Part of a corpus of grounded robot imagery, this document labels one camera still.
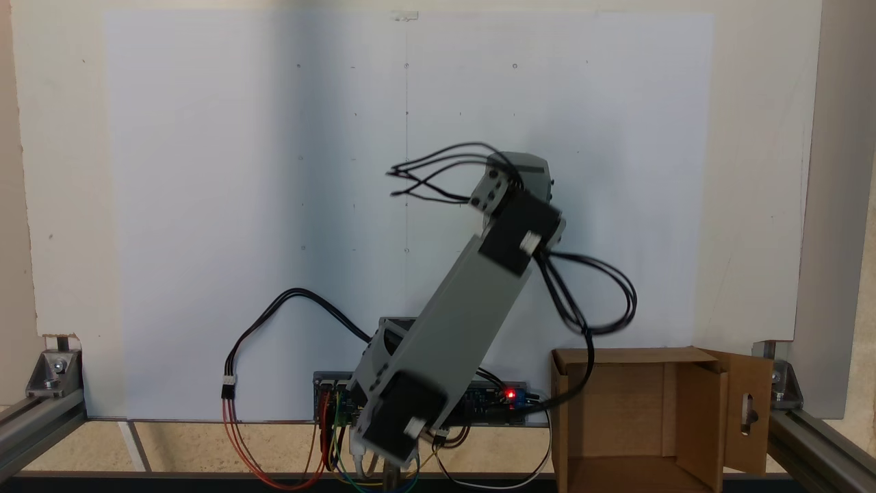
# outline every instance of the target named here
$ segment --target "cardboard flap hole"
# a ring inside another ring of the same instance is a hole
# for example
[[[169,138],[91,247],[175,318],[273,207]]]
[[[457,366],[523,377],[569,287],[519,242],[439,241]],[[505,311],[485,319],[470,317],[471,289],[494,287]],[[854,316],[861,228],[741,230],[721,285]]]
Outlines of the cardboard flap hole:
[[[754,397],[748,393],[743,394],[742,422],[739,425],[739,430],[747,437],[752,432],[752,424],[757,423],[758,419],[758,412],[754,410]]]

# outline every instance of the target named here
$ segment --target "orange wire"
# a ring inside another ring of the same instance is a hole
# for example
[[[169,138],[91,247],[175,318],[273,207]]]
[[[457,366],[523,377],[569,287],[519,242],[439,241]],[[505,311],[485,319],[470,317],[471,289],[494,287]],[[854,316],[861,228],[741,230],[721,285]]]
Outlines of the orange wire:
[[[328,408],[327,405],[322,406],[322,415],[321,415],[322,422],[325,422],[326,408]],[[300,489],[306,489],[306,488],[313,486],[314,483],[316,483],[316,481],[322,476],[322,472],[325,470],[325,466],[324,466],[325,454],[326,454],[326,451],[328,450],[326,447],[321,447],[322,461],[320,461],[320,466],[316,469],[316,472],[314,473],[313,476],[311,476],[311,478],[309,480],[307,480],[303,484],[299,484],[296,486],[290,486],[290,485],[280,484],[278,482],[275,482],[273,479],[271,479],[270,476],[267,475],[267,473],[264,470],[262,470],[262,468],[257,463],[255,463],[254,458],[247,457],[246,454],[244,454],[245,445],[241,446],[241,444],[243,442],[243,436],[242,435],[240,436],[239,441],[238,441],[238,437],[237,437],[237,435],[240,433],[240,430],[237,429],[237,414],[235,413],[234,404],[231,401],[226,402],[226,400],[223,399],[222,411],[223,411],[223,426],[225,428],[225,434],[228,435],[228,438],[231,441],[231,445],[234,447],[235,452],[237,452],[237,455],[241,458],[241,460],[244,462],[246,467],[258,479],[260,479],[265,484],[272,486],[273,488],[276,488],[276,489],[282,489],[284,491],[297,491]],[[311,460],[311,457],[313,456],[313,440],[315,438],[315,435],[316,435],[316,429],[315,429],[315,425],[314,425],[314,433],[311,436],[311,441],[310,441],[311,448],[310,448],[310,454],[307,457],[307,465],[305,466],[305,474],[307,473],[307,468],[310,466],[310,460]]]
[[[313,477],[311,477],[310,480],[308,480],[304,484],[297,485],[297,486],[289,486],[289,485],[285,485],[285,484],[280,484],[278,482],[275,482],[273,479],[271,479],[264,470],[259,468],[258,465],[254,465],[253,464],[254,461],[250,461],[249,459],[247,459],[247,457],[243,453],[243,447],[241,446],[241,443],[240,443],[240,441],[238,441],[238,437],[237,437],[239,430],[235,429],[235,425],[237,423],[237,416],[236,416],[236,413],[234,413],[233,404],[231,402],[229,402],[227,405],[228,405],[228,413],[230,414],[230,421],[231,421],[231,423],[230,423],[230,428],[231,428],[230,438],[232,439],[232,445],[234,445],[235,450],[237,451],[237,455],[240,456],[240,458],[247,465],[247,468],[249,468],[250,471],[254,475],[256,475],[256,477],[258,477],[258,479],[260,479],[265,484],[272,486],[273,488],[282,489],[285,491],[296,491],[299,489],[309,488],[310,486],[312,486],[316,482],[317,479],[319,479],[319,477],[321,476],[321,473],[322,473],[322,468],[317,469],[316,474]],[[225,420],[225,419],[227,419],[227,418],[225,416],[225,408],[223,407],[223,420]]]

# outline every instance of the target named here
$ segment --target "box flap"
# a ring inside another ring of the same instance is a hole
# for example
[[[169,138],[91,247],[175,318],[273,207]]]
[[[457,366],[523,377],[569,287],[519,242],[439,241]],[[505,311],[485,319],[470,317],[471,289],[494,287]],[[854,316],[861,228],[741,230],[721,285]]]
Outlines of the box flap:
[[[560,373],[567,374],[568,366],[587,362],[586,349],[555,349],[554,360]],[[596,363],[667,363],[685,361],[715,361],[711,354],[696,347],[635,347],[597,349]]]
[[[569,462],[570,493],[693,493],[709,491],[672,457],[601,457]]]
[[[764,475],[767,472],[773,362],[742,354],[706,353],[718,358],[729,375],[724,465],[748,474]]]
[[[560,375],[556,361],[551,361],[551,395],[559,396],[569,390],[569,378]],[[567,493],[569,477],[569,406],[561,405],[550,410],[551,418],[551,460],[554,463],[554,477],[558,493]]]
[[[677,365],[675,371],[676,464],[714,491],[721,491],[728,376],[696,364]]]

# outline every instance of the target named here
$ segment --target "robotic arm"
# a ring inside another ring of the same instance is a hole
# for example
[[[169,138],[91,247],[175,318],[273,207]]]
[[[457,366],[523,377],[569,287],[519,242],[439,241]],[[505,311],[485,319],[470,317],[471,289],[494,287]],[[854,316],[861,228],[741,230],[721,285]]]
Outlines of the robotic arm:
[[[526,284],[529,261],[565,227],[548,204],[546,161],[501,153],[487,164],[469,200],[484,214],[483,234],[469,240],[416,319],[381,319],[350,382],[364,408],[356,438],[396,465],[453,410]]]

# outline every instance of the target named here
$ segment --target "white connector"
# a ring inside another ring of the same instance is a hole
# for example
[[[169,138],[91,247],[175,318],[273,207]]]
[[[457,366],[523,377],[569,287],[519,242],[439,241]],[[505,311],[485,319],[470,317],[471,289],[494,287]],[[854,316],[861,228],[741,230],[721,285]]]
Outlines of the white connector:
[[[356,475],[359,479],[365,479],[365,469],[362,465],[365,458],[365,444],[357,439],[355,434],[350,435],[350,454],[353,456],[353,464],[356,465]]]

